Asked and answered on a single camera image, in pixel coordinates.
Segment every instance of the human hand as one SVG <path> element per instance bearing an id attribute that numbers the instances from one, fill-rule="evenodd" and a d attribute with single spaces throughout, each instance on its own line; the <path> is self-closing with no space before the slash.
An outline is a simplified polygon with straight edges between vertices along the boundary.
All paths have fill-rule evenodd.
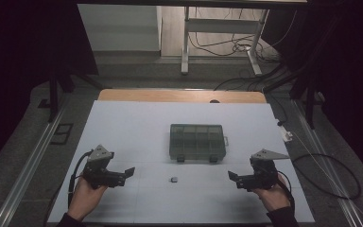
<path id="1" fill-rule="evenodd" d="M 285 185 L 285 180 L 278 174 L 279 180 Z M 278 184 L 271 189 L 252 189 L 252 192 L 259 196 L 259 199 L 264 204 L 268 211 L 274 211 L 283 207 L 290 206 L 290 201 L 285 194 L 285 191 Z"/>
<path id="2" fill-rule="evenodd" d="M 93 189 L 91 185 L 80 176 L 67 215 L 78 221 L 82 221 L 96 208 L 107 188 L 108 186 L 101 185 L 99 188 Z"/>

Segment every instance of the white table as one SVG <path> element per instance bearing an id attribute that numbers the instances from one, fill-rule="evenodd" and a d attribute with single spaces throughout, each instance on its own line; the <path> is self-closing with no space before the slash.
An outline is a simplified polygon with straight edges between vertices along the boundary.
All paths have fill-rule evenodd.
<path id="1" fill-rule="evenodd" d="M 171 161 L 173 123 L 222 125 L 229 140 L 223 161 L 215 165 Z M 270 223 L 258 197 L 237 189 L 228 177 L 228 170 L 252 174 L 250 156 L 262 148 L 287 154 L 267 103 L 96 101 L 48 222 L 59 222 L 67 211 L 70 175 L 79 157 L 99 144 L 114 152 L 109 171 L 135 166 L 135 172 L 125 186 L 109 188 L 84 222 Z M 314 222 L 290 160 L 275 164 L 292 183 L 297 221 Z M 171 177 L 179 181 L 171 183 Z"/>

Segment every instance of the plastic container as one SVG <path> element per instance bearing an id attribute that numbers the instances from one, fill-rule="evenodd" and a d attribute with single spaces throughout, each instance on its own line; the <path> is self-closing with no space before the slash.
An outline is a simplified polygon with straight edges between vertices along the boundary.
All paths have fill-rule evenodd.
<path id="1" fill-rule="evenodd" d="M 169 155 L 171 160 L 208 160 L 216 163 L 226 155 L 221 125 L 170 126 Z"/>

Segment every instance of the metal rail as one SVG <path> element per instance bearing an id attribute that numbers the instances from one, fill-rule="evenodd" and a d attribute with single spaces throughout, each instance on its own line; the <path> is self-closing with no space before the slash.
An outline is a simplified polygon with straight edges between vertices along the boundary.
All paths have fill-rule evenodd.
<path id="1" fill-rule="evenodd" d="M 13 218 L 13 215 L 16 212 L 22 197 L 25 194 L 32 177 L 34 176 L 41 159 L 43 158 L 46 147 L 49 145 L 49 141 L 51 140 L 53 134 L 55 133 L 56 127 L 61 121 L 61 117 L 63 116 L 65 108 L 69 103 L 69 96 L 70 95 L 68 94 L 63 94 L 58 114 L 52 122 L 47 123 L 40 140 L 37 142 L 36 146 L 28 157 L 22 172 L 20 173 L 4 204 L 2 205 L 0 209 L 0 227 L 8 226 L 11 219 Z"/>
<path id="2" fill-rule="evenodd" d="M 312 130 L 310 128 L 310 126 L 307 124 L 307 122 L 305 120 L 305 116 L 303 115 L 302 106 L 298 104 L 297 100 L 292 100 L 292 104 L 293 104 L 293 108 L 294 108 L 296 114 L 300 118 L 302 127 L 304 128 L 305 134 L 312 146 L 312 149 L 316 153 L 328 154 L 328 152 L 326 151 L 326 149 L 323 147 L 322 143 L 320 142 L 320 139 L 318 138 L 317 133 L 314 130 Z M 340 180 L 340 178 L 338 177 L 338 174 L 337 174 L 336 169 L 333 166 L 333 164 L 330 162 L 330 160 L 322 160 L 322 163 L 324 165 L 325 172 L 332 179 L 332 180 L 328 179 L 328 181 L 329 181 L 329 184 L 331 185 L 334 193 L 337 195 L 343 196 L 343 197 L 347 197 L 347 195 L 348 195 L 347 190 L 346 190 L 344 184 L 342 183 L 342 181 Z M 363 220 L 361 220 L 361 217 L 359 216 L 358 210 L 357 210 L 355 204 L 353 203 L 353 201 L 350 201 L 350 200 L 346 201 L 346 200 L 340 200 L 340 199 L 337 199 L 337 201 L 340 204 L 340 207 L 343 210 L 343 213 L 346 216 L 346 219 L 349 222 L 350 226 L 352 226 L 352 227 L 362 226 L 363 227 Z"/>

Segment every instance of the floor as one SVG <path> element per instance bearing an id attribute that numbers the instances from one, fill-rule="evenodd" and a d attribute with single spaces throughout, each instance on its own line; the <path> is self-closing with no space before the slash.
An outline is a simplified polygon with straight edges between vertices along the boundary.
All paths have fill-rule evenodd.
<path id="1" fill-rule="evenodd" d="M 182 9 L 169 9 L 168 15 L 180 15 Z M 197 10 L 198 15 L 206 13 L 204 9 Z M 230 16 L 235 18 L 239 14 L 239 9 L 224 9 L 217 12 L 217 17 Z M 166 27 L 164 11 L 164 29 Z M 227 83 L 219 87 L 219 90 L 245 91 L 247 89 L 261 91 L 261 88 L 275 79 L 285 75 L 284 70 L 279 71 L 273 78 L 266 79 L 260 83 L 249 86 L 241 79 L 249 77 L 251 70 L 245 53 L 238 53 L 235 59 L 208 58 L 205 51 L 194 52 L 192 55 L 202 56 L 191 60 L 190 72 L 188 76 L 181 76 L 180 73 L 180 49 L 177 35 L 168 33 L 164 35 L 163 47 L 168 45 L 166 37 L 171 40 L 174 47 L 164 48 L 163 56 L 132 56 L 116 54 L 97 54 L 95 56 L 98 64 L 99 76 L 92 76 L 96 81 L 113 88 L 168 88 L 185 89 L 201 88 L 213 90 L 217 85 L 227 79 L 237 81 Z M 199 34 L 201 44 L 230 40 L 231 36 L 226 35 L 222 39 L 213 38 L 205 40 L 205 36 Z M 227 53 L 231 50 L 231 45 L 211 49 L 218 53 Z M 261 62 L 261 67 L 265 72 L 271 71 L 277 64 Z M 45 219 L 49 214 L 51 203 L 55 200 L 56 191 L 61 186 L 67 168 L 73 158 L 74 151 L 78 145 L 79 137 L 82 134 L 85 122 L 88 118 L 94 100 L 97 99 L 99 91 L 86 83 L 84 80 L 73 77 L 76 90 L 72 94 L 60 93 L 60 100 L 66 101 L 66 108 L 60 120 L 60 124 L 73 124 L 72 132 L 64 145 L 48 144 L 44 150 L 41 161 L 37 163 L 35 173 L 32 174 L 29 182 L 25 183 L 24 194 L 20 194 L 18 207 L 10 209 L 9 226 L 44 226 Z M 292 159 L 308 152 L 325 152 L 344 163 L 354 170 L 356 178 L 362 187 L 362 194 L 359 199 L 352 201 L 338 200 L 319 191 L 313 184 L 309 183 L 302 174 L 298 174 L 306 199 L 310 205 L 316 223 L 302 223 L 301 226 L 363 226 L 363 165 L 342 139 L 339 133 L 329 123 L 327 117 L 321 111 L 320 105 L 315 106 L 313 131 L 306 128 L 303 122 L 303 104 L 290 100 L 288 90 L 291 84 L 286 84 L 276 89 L 271 94 L 267 94 L 267 102 L 271 105 L 275 117 L 284 120 L 284 126 L 293 133 L 293 141 L 286 143 L 287 150 Z M 49 98 L 49 87 L 47 83 L 36 87 L 30 94 L 31 102 L 25 113 L 23 120 L 19 123 L 16 131 L 10 137 L 0 153 L 0 209 L 7 200 L 7 197 L 15 185 L 16 180 L 21 176 L 21 172 L 30 154 L 38 145 L 43 132 L 49 126 L 46 119 L 49 116 L 48 109 L 39 108 L 43 99 Z M 54 134 L 50 142 L 59 142 L 63 138 L 60 134 Z M 349 195 L 356 193 L 356 182 L 339 164 L 334 161 L 325 161 L 315 158 L 323 169 L 331 170 L 337 174 L 337 183 L 343 186 Z M 321 185 L 328 191 L 334 191 L 331 186 L 332 181 L 325 177 L 322 170 L 312 159 L 300 160 L 297 166 L 302 172 L 312 179 L 316 184 Z"/>

